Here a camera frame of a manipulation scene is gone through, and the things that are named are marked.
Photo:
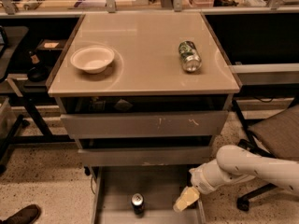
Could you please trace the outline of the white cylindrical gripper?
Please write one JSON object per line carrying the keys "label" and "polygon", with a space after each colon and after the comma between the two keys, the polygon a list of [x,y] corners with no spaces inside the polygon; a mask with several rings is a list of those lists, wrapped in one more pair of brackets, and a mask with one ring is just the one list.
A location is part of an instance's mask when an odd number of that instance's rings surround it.
{"label": "white cylindrical gripper", "polygon": [[243,183],[254,179],[252,175],[234,175],[223,171],[216,160],[203,163],[189,170],[191,187],[185,187],[173,205],[175,212],[182,212],[195,203],[201,194],[209,194],[219,187]]}

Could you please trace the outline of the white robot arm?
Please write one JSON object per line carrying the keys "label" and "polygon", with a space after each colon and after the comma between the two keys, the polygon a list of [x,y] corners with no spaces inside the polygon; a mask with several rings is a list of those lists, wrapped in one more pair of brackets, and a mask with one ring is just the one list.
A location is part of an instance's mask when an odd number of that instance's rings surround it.
{"label": "white robot arm", "polygon": [[299,194],[299,163],[253,154],[242,147],[221,147],[213,161],[189,170],[191,185],[177,198],[173,209],[182,212],[197,202],[201,194],[217,188],[249,181],[255,177],[293,194]]}

